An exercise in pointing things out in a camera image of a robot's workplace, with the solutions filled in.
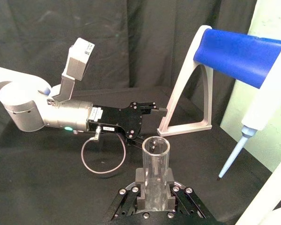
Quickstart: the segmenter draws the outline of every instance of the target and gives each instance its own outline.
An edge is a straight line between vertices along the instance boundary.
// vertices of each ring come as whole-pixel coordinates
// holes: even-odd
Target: black fabric backdrop
[[[69,47],[94,43],[76,90],[173,87],[203,24],[246,33],[256,0],[0,0],[0,67],[60,83]],[[214,73],[213,119],[220,123],[234,80]],[[185,95],[202,108],[199,71]]]

